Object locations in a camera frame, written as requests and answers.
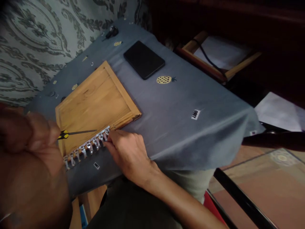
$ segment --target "screwdriver shaft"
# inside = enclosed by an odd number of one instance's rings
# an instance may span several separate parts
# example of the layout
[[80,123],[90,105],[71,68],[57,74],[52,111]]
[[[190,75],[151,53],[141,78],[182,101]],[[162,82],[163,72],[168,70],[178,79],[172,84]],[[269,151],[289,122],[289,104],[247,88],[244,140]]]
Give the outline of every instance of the screwdriver shaft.
[[88,132],[94,132],[94,131],[97,131],[97,130],[85,130],[85,131],[79,131],[79,132],[72,132],[72,133],[69,133],[69,135],[82,134],[82,133],[88,133]]

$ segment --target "table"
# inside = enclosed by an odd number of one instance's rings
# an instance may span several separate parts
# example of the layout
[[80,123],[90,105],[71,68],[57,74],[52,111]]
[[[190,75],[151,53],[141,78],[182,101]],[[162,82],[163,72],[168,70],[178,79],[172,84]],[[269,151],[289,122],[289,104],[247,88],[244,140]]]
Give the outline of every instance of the table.
[[[55,107],[61,98],[106,60],[143,114],[123,130],[142,134],[148,156],[163,170],[206,170],[228,165],[244,137],[264,130],[250,105],[160,44],[154,35],[123,18],[114,25],[119,29],[116,37],[105,41],[105,36],[97,38],[46,85],[25,112],[40,112],[55,121]],[[166,62],[147,80],[142,80],[123,57],[137,40]],[[159,76],[175,80],[159,84]],[[56,95],[49,97],[52,91]],[[197,120],[191,118],[194,110],[200,111]],[[120,174],[107,149],[100,149],[67,172],[70,195],[92,190]]]

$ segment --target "wooden frame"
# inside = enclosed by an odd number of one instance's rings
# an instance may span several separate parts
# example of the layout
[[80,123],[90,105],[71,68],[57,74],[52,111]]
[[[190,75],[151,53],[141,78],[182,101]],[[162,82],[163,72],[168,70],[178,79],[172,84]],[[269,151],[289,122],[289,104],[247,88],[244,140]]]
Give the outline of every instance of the wooden frame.
[[69,132],[97,129],[58,141],[62,155],[68,155],[110,126],[121,128],[142,114],[105,61],[56,108],[56,121]]
[[[205,39],[209,36],[209,34],[206,31],[200,32],[197,36],[194,37],[197,41],[199,41],[200,44],[202,44]],[[213,66],[210,66],[208,63],[204,62],[200,58],[194,55],[195,51],[199,48],[198,44],[191,40],[189,41],[183,48],[183,52],[186,56],[192,57],[194,62],[197,62],[197,64],[200,64],[202,68],[205,70],[211,72],[213,75],[217,75],[217,78],[220,78],[221,81],[227,81],[231,77],[233,77],[237,72],[251,64],[254,60],[256,60],[260,55],[261,52],[255,52],[249,57],[246,57],[242,62],[240,62],[235,67],[231,68],[230,70],[225,70],[226,79],[224,79],[221,72],[219,72],[216,68]]]

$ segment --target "phone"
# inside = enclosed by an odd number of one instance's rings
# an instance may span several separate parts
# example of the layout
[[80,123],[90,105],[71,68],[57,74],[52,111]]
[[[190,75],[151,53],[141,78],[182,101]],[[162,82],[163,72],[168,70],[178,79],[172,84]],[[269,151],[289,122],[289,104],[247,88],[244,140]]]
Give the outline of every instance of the phone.
[[165,61],[141,41],[137,41],[125,53],[124,58],[144,80],[165,65]]

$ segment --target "black-and-white sticker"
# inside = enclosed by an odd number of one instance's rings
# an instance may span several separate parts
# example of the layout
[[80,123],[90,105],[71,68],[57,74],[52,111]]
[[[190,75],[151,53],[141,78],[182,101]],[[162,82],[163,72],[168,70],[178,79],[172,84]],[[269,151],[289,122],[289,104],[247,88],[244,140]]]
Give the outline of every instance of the black-and-white sticker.
[[199,111],[199,110],[194,110],[193,115],[192,115],[192,119],[197,120],[199,114],[200,114],[200,111]]
[[252,130],[250,131],[250,136],[256,135],[257,131],[256,130]]
[[94,167],[97,169],[97,170],[99,170],[99,165],[96,163],[96,162],[94,162]]

